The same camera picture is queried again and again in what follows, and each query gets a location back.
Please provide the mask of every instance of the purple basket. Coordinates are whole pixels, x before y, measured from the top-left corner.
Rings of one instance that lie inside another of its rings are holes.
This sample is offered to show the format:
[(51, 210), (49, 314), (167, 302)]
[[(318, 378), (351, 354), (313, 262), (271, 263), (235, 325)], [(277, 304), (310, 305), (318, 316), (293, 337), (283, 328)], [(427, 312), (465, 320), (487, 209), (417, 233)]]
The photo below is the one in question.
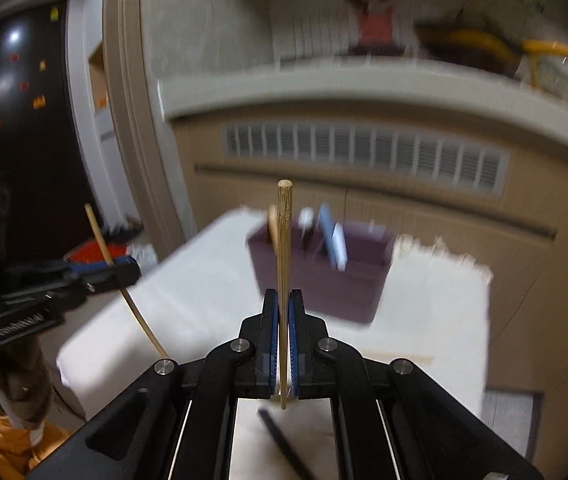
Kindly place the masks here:
[[(324, 238), (315, 230), (301, 250), (301, 230), (292, 228), (290, 288), (300, 288), (304, 307), (358, 323), (371, 323), (391, 266), (395, 237), (368, 235), (352, 224), (344, 226), (349, 261), (344, 272), (331, 269)], [(277, 259), (266, 224), (248, 240), (255, 277), (261, 291), (277, 288)]]

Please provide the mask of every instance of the table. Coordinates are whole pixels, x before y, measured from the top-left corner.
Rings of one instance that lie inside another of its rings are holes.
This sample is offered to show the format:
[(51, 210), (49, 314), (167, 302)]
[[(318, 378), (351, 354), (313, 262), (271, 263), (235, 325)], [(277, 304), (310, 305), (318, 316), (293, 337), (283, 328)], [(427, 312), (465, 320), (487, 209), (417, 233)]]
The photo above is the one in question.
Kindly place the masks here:
[[(227, 212), (152, 270), (130, 293), (147, 323), (179, 363), (200, 359), (237, 337), (245, 317), (262, 309), (246, 238), (261, 212)], [(475, 415), (479, 415), (488, 355), (490, 272), (472, 258), (410, 239), (398, 244), (373, 323), (363, 326), (321, 315), (329, 334), (365, 357), (404, 356)], [(59, 351), (64, 384), (94, 416), (158, 359), (125, 302), (118, 298), (78, 330)], [(336, 478), (333, 427), (327, 400), (240, 400), (232, 479), (295, 478), (256, 410), (270, 411), (318, 478)]]

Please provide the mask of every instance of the orange sticker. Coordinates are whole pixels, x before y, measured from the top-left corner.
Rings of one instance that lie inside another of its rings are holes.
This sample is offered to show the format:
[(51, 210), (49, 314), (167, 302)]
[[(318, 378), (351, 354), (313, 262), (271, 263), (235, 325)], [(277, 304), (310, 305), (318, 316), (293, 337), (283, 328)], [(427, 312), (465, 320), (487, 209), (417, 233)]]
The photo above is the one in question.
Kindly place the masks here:
[(46, 98), (43, 95), (38, 95), (35, 99), (33, 99), (33, 108), (35, 110), (39, 110), (46, 106)]

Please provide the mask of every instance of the black door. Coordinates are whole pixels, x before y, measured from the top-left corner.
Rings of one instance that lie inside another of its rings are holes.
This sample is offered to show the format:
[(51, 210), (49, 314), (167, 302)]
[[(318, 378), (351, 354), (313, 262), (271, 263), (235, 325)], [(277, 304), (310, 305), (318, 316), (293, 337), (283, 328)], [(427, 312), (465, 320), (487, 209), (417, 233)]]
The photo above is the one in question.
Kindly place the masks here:
[(87, 240), (93, 205), (66, 79), (66, 2), (0, 22), (0, 170), (11, 186), (8, 262), (59, 258)]

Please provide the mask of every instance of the air vent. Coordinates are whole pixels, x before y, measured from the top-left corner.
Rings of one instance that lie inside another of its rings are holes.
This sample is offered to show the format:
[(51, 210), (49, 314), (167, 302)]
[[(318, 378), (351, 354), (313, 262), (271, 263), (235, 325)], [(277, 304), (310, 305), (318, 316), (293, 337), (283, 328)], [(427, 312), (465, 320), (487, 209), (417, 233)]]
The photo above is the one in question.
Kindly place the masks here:
[(227, 156), (294, 158), (371, 166), (467, 191), (499, 195), (509, 153), (467, 139), (403, 127), (356, 124), (233, 124), (222, 131)]

